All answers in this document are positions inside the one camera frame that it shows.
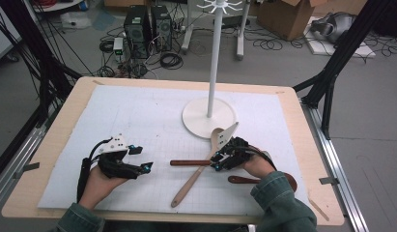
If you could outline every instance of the white stand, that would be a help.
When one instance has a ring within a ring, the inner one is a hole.
[[[238,33],[238,44],[237,44],[237,58],[243,60],[243,32],[245,31],[246,19],[248,18],[250,7],[250,0],[246,0],[245,6],[243,7],[241,28]]]
[[[186,6],[186,28],[185,28],[185,35],[184,35],[184,42],[183,45],[181,46],[181,50],[183,51],[183,54],[186,55],[186,52],[188,51],[189,47],[189,41],[191,40],[192,36],[192,31],[194,29],[194,25],[191,24],[191,12],[192,12],[192,4],[189,3]]]
[[[235,112],[232,107],[225,101],[215,100],[216,72],[218,69],[219,44],[221,41],[222,15],[229,4],[224,0],[216,0],[210,5],[201,7],[207,8],[213,6],[211,13],[215,12],[215,23],[213,27],[213,58],[211,66],[210,93],[207,99],[194,100],[186,105],[183,111],[183,121],[185,126],[192,133],[205,138],[210,138],[213,129],[229,128],[236,122]]]
[[[234,109],[227,102],[215,99],[213,108],[213,116],[209,118],[207,98],[190,101],[183,111],[184,125],[195,135],[209,138],[214,129],[229,128],[237,121]]]

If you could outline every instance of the round white base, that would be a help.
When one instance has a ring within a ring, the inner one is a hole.
[[[213,116],[208,118],[207,114],[208,98],[190,101],[183,111],[184,125],[192,133],[210,138],[214,129],[227,129],[237,121],[234,109],[219,99],[213,99]]]

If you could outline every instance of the wooden spoon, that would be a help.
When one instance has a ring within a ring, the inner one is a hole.
[[[218,134],[223,132],[224,129],[217,128],[214,129],[213,132],[211,133],[211,151],[207,155],[206,160],[209,160],[213,154],[217,151],[216,145],[217,145],[217,138]],[[184,197],[188,194],[189,190],[192,188],[194,185],[195,181],[198,179],[199,175],[201,175],[201,172],[204,170],[205,166],[200,166],[198,169],[195,171],[194,174],[189,178],[189,180],[184,184],[184,186],[180,189],[180,191],[175,195],[173,201],[171,202],[171,207],[177,207],[181,201],[183,201]]]
[[[292,190],[295,192],[298,189],[298,183],[295,180],[295,178],[289,174],[289,173],[284,173],[286,179],[288,179],[289,185],[291,185]],[[261,180],[259,179],[250,179],[250,178],[245,178],[245,177],[240,177],[240,176],[230,176],[228,177],[228,181],[232,184],[259,184]]]

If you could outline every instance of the concrete floor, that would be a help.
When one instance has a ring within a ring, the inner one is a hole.
[[[90,9],[88,15],[93,26],[66,31],[63,36],[89,69],[95,71],[100,66],[99,39],[108,30],[122,26],[124,18],[120,13],[97,7]],[[213,28],[212,17],[206,14],[195,24]],[[247,29],[260,27],[251,18]],[[244,58],[238,61],[235,35],[236,32],[222,36],[217,82],[295,86],[319,73],[329,59],[312,55],[307,45],[294,48],[282,41],[280,50],[264,50],[246,40]],[[157,69],[156,74],[148,72],[145,78],[209,81],[212,36],[212,32],[195,31],[189,52],[182,55],[184,65],[180,69]],[[67,65],[87,73],[63,41],[56,39]],[[360,58],[353,58],[340,73],[334,91],[330,136],[369,230],[397,232],[397,54],[389,57],[376,54],[366,64]],[[307,91],[301,91],[298,96],[305,94]],[[0,155],[38,104],[24,63],[0,62]],[[1,232],[44,231],[54,223],[54,220],[3,218],[0,214]],[[340,227],[318,229],[353,231],[348,222]]]

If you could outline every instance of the wire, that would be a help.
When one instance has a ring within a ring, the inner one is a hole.
[[[176,53],[165,53],[159,59],[160,65],[166,70],[177,70],[183,66],[183,58]]]

